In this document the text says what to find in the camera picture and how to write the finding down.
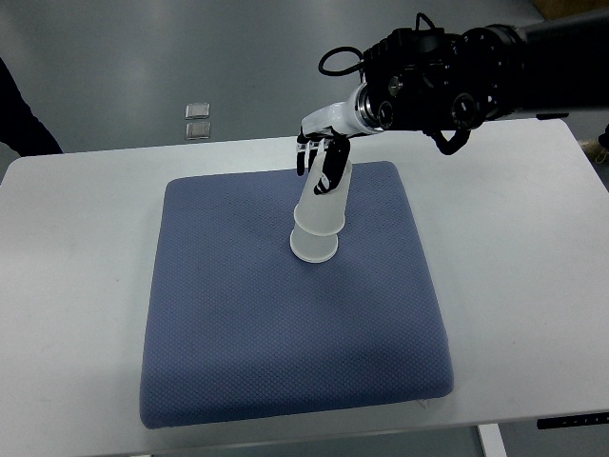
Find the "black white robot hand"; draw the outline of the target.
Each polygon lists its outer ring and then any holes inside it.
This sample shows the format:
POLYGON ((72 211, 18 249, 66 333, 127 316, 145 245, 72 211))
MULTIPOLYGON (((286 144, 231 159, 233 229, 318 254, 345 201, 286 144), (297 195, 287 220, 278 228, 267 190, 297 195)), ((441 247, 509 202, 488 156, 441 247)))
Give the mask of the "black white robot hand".
POLYGON ((341 183, 352 137, 378 133, 367 108, 367 84, 362 83, 346 101, 318 109, 302 120, 296 140, 297 174, 312 171, 317 155, 326 153, 321 177, 313 189, 315 195, 328 194, 341 183))

